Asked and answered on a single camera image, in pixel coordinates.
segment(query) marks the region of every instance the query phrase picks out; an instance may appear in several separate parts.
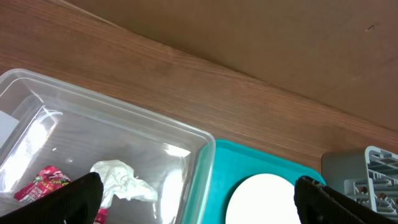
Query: brown cardboard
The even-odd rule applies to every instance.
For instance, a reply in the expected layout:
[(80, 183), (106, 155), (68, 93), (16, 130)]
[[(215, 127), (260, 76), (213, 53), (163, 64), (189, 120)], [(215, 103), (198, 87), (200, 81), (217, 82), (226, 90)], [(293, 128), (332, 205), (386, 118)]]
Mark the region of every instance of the brown cardboard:
[(137, 34), (398, 131), (396, 0), (67, 1)]

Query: white tissue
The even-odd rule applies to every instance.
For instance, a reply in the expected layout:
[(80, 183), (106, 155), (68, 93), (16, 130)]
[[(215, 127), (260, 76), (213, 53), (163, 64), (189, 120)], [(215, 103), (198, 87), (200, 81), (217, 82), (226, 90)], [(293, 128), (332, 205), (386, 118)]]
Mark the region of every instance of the white tissue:
[(134, 178), (134, 170), (119, 160), (96, 162), (90, 172), (97, 172), (104, 185), (101, 208), (109, 208), (115, 194), (119, 198), (157, 201), (157, 192), (143, 180)]

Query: white round lid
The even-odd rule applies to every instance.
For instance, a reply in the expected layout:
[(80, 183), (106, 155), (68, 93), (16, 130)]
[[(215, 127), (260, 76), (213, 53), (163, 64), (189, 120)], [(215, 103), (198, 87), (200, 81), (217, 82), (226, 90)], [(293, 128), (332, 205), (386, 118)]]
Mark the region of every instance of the white round lid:
[(294, 186), (273, 174), (248, 178), (232, 195), (225, 223), (300, 223), (294, 204)]

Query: wooden surface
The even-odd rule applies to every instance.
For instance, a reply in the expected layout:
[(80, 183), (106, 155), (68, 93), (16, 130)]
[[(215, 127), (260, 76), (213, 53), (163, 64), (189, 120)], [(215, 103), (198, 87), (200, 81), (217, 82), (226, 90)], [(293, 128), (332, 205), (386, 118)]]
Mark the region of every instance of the wooden surface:
[(53, 0), (398, 131), (396, 0)]
[(0, 1), (0, 72), (26, 68), (320, 170), (398, 134), (45, 1)]

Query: candy wrapper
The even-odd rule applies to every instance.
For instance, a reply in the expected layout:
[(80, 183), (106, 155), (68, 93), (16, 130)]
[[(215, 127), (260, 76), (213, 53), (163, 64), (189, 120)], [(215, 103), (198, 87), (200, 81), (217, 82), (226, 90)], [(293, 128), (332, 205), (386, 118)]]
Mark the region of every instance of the candy wrapper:
[[(20, 202), (31, 203), (49, 193), (69, 184), (71, 180), (54, 166), (41, 170), (33, 182), (15, 193), (14, 198)], [(107, 209), (101, 208), (95, 217), (94, 224), (105, 224)]]

